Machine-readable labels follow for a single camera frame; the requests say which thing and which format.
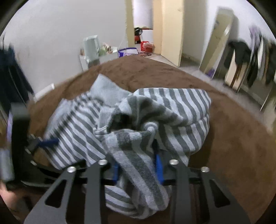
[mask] purple basket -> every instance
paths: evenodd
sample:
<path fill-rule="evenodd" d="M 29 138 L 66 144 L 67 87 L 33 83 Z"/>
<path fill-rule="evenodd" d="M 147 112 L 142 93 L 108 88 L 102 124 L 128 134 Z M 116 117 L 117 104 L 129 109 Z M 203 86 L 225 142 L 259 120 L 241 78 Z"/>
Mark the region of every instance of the purple basket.
<path fill-rule="evenodd" d="M 137 53 L 128 53 L 127 51 L 131 50 L 131 49 L 135 49 L 137 51 Z M 135 48 L 135 47 L 127 47 L 127 48 L 118 50 L 119 58 L 120 57 L 124 57 L 124 56 L 129 56 L 129 55 L 132 55 L 132 54 L 138 54 L 137 48 Z"/>

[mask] bed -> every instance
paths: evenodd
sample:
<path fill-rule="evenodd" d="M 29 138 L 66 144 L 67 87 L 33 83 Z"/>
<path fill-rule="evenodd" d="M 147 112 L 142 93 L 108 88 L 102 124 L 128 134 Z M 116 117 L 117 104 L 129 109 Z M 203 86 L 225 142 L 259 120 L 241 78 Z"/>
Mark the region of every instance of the bed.
<path fill-rule="evenodd" d="M 60 100 L 71 100 L 89 90 L 99 73 L 131 92 L 142 87 L 206 90 L 212 99 L 210 130 L 201 150 L 191 156 L 189 166 L 208 166 L 226 184 L 252 223 L 261 216 L 258 223 L 268 223 L 266 218 L 271 218 L 269 210 L 276 193 L 274 140 L 261 123 L 228 96 L 170 65 L 140 56 L 128 56 L 94 66 L 29 106 L 30 133 L 43 136 L 48 119 Z M 41 151 L 35 154 L 35 160 L 50 165 Z M 111 211 L 108 216 L 110 223 L 165 224 L 168 223 L 169 211 L 158 212 L 145 220 L 135 220 Z"/>

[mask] brown bedspread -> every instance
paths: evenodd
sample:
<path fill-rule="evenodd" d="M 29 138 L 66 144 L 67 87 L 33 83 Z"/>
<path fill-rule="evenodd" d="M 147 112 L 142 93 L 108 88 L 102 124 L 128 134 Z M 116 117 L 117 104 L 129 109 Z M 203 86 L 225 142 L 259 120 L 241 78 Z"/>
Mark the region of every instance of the brown bedspread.
<path fill-rule="evenodd" d="M 62 98 L 73 99 L 89 90 L 98 73 L 121 88 L 134 92 L 143 87 L 200 88 L 212 99 L 210 130 L 202 149 L 191 157 L 190 166 L 208 166 L 224 182 L 255 223 L 276 193 L 275 142 L 249 112 L 207 83 L 170 65 L 129 56 L 92 67 L 61 84 L 30 106 L 30 133 L 42 136 L 49 117 Z M 41 153 L 36 160 L 47 164 Z M 111 213 L 112 223 L 168 223 L 168 212 L 146 220 Z"/>

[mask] cream door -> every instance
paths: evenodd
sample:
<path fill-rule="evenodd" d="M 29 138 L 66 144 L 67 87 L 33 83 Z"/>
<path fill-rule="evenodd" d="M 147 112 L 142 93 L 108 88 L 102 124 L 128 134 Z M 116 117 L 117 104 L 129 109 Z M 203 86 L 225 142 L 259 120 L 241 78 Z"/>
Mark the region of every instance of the cream door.
<path fill-rule="evenodd" d="M 161 55 L 177 67 L 180 66 L 183 47 L 184 1 L 162 0 Z"/>

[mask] wall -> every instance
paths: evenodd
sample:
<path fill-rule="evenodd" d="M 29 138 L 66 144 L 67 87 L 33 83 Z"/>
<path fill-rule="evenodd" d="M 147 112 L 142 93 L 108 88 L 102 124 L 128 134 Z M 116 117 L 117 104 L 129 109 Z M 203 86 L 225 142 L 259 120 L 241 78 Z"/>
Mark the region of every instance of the wall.
<path fill-rule="evenodd" d="M 250 47 L 248 27 L 258 26 L 263 35 L 275 40 L 268 25 L 247 0 L 186 0 L 184 19 L 184 42 L 182 53 L 201 61 L 206 51 L 218 7 L 232 8 L 235 19 L 229 36 L 243 39 Z"/>
<path fill-rule="evenodd" d="M 134 27 L 153 28 L 153 0 L 132 0 Z"/>
<path fill-rule="evenodd" d="M 83 38 L 127 47 L 125 0 L 29 0 L 11 19 L 5 45 L 14 45 L 35 92 L 82 71 Z"/>

